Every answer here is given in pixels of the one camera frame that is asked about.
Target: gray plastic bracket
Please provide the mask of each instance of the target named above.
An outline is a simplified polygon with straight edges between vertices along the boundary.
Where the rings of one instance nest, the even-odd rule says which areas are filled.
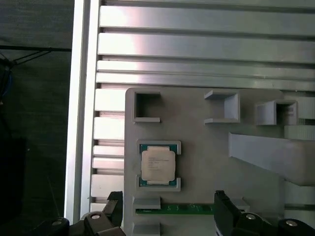
[[[161,198],[135,198],[133,209],[161,209]]]
[[[224,106],[222,117],[205,119],[204,124],[241,122],[240,95],[237,90],[213,89],[204,95],[204,99],[216,101],[222,100],[221,104]]]
[[[256,125],[297,125],[298,103],[294,100],[273,100],[255,105]]]
[[[132,236],[160,236],[160,224],[134,225]]]
[[[165,140],[138,140],[137,152],[140,153],[140,145],[176,145],[177,155],[182,154],[182,142],[181,141],[165,141]]]
[[[161,94],[158,90],[144,90],[135,89],[132,94],[133,107],[132,107],[132,121],[133,122],[157,122],[160,123],[160,118],[158,117],[145,117],[145,102],[152,98],[159,98]]]
[[[299,186],[315,185],[315,142],[229,134],[229,156],[272,171]]]
[[[145,192],[180,192],[181,178],[176,178],[176,186],[169,185],[147,185],[140,186],[140,176],[136,176],[136,190]]]
[[[247,202],[245,202],[243,199],[230,199],[231,202],[239,209],[244,212],[250,211],[250,205],[248,205]]]

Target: gray plastic block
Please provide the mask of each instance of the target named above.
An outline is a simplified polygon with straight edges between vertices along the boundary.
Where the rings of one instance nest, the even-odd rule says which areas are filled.
[[[244,197],[251,212],[284,214],[283,178],[228,155],[229,132],[272,137],[283,135],[283,127],[255,126],[254,120],[255,104],[282,99],[281,91],[235,89],[242,98],[242,122],[237,125],[204,125],[205,118],[224,118],[223,100],[204,99],[204,94],[212,88],[144,88],[151,89],[160,91],[162,105],[151,103],[148,113],[151,117],[160,117],[161,123],[135,124],[131,119],[132,96],[134,91],[139,90],[130,88],[126,92],[124,232],[127,236],[132,236],[134,225],[155,223],[160,224],[163,236],[215,233],[212,215],[135,214],[134,199],[159,197],[162,204],[209,204],[213,202],[215,191],[223,189],[232,199]],[[220,117],[216,116],[216,111],[220,112]],[[168,144],[175,144],[172,140],[181,141],[182,147],[178,150],[181,155],[176,159],[176,177],[182,181],[180,192],[142,191],[136,188],[136,176],[141,175],[139,144],[149,145],[147,140],[152,141],[152,145],[162,144],[163,140],[171,141]]]
[[[205,94],[204,99],[214,100],[214,102],[220,103],[223,107],[223,112],[220,112],[221,109],[214,112],[217,116],[221,117],[205,119],[205,124],[241,122],[240,95],[237,90],[214,89]]]
[[[137,152],[140,153],[140,145],[176,145],[177,155],[182,154],[182,142],[181,141],[166,141],[166,140],[137,140]]]
[[[315,142],[229,134],[229,156],[272,171],[299,186],[315,185]]]
[[[239,209],[243,210],[244,212],[250,211],[250,205],[248,205],[247,202],[245,202],[243,199],[230,199],[231,202]]]
[[[135,198],[133,208],[136,209],[161,209],[161,198]]]
[[[159,224],[152,225],[134,225],[132,236],[160,236],[161,230]]]
[[[160,122],[158,117],[150,117],[150,106],[161,103],[161,94],[156,89],[135,89],[132,95],[133,122]]]
[[[278,99],[256,104],[255,123],[256,125],[297,125],[297,101]]]
[[[177,185],[147,185],[140,186],[140,176],[136,176],[136,190],[144,192],[180,192],[181,191],[181,178],[176,178]]]

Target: metal slot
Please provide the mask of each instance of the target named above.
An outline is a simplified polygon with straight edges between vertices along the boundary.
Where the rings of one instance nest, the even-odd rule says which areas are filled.
[[[126,89],[98,88],[95,90],[96,111],[125,111]]]
[[[92,175],[92,197],[107,198],[113,191],[124,190],[124,176]]]
[[[133,33],[100,33],[98,44],[100,55],[310,64],[313,51],[315,43],[307,41]]]
[[[309,24],[312,20],[312,14],[279,12],[128,6],[102,6],[100,10],[100,27],[163,29],[173,32],[182,30],[191,33],[201,31],[266,34],[279,37],[310,36],[315,35],[314,27]],[[294,22],[294,24],[284,27],[286,22]]]
[[[125,117],[95,117],[94,139],[124,140]]]

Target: metal surface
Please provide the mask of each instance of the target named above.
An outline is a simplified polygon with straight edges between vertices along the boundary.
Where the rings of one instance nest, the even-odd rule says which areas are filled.
[[[89,195],[94,188],[91,174],[122,171],[112,169],[121,160],[109,158],[124,155],[122,123],[128,87],[315,91],[313,0],[108,0],[106,6],[102,4],[91,1],[88,19],[81,215],[96,201]],[[312,104],[313,98],[299,100],[302,119],[314,118],[314,109],[308,109]],[[309,130],[313,127],[286,127],[287,134],[312,139],[314,131]]]
[[[74,5],[69,115],[67,134],[67,161],[65,173],[64,217],[71,224],[80,219],[82,141],[84,123],[84,89],[87,62],[87,35],[90,5],[76,1]]]
[[[222,36],[100,33],[98,54],[314,63],[315,43]]]
[[[294,222],[294,221],[292,221],[292,220],[287,220],[285,223],[286,223],[287,225],[289,225],[289,226],[292,226],[292,227],[297,226],[297,223]]]
[[[124,190],[124,176],[92,175],[92,197],[107,198],[112,191]]]
[[[82,157],[82,185],[80,216],[90,211],[91,178],[92,178],[92,150],[94,143],[94,101],[95,101],[95,74],[97,58],[97,33],[99,0],[91,1],[90,25],[88,39],[88,61],[84,107],[84,138]]]
[[[124,116],[95,117],[94,139],[124,140],[124,135]]]
[[[310,37],[312,14],[217,9],[102,6],[100,27]]]
[[[125,111],[126,89],[103,88],[95,90],[95,110],[96,111]]]
[[[124,74],[124,73],[98,73],[98,83],[127,83],[150,85],[180,85],[224,87],[224,88],[248,88],[248,89],[284,89],[315,91],[314,81],[297,81],[281,79],[257,79],[216,76],[186,76],[168,74]]]
[[[256,217],[255,217],[254,215],[252,215],[252,214],[246,215],[246,218],[249,219],[249,220],[254,220],[254,219],[256,219]]]
[[[123,2],[129,2],[130,0],[110,0],[109,4],[114,2],[116,4]],[[155,0],[134,0],[132,2],[156,2]],[[313,0],[295,1],[295,0],[159,0],[159,3],[170,2],[170,3],[195,3],[195,4],[206,4],[206,5],[219,5],[219,6],[253,6],[253,7],[269,7],[279,8],[278,10],[290,9],[294,10],[305,10],[314,9],[315,2]]]

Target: black mechanical part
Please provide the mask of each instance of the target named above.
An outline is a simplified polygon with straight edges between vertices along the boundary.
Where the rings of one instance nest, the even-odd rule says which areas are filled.
[[[242,213],[224,191],[216,191],[214,210],[223,236],[315,236],[315,229],[299,220],[283,219],[273,226],[259,215]]]
[[[123,220],[123,192],[111,192],[103,211],[92,212],[74,225],[65,218],[44,221],[27,236],[126,236]]]

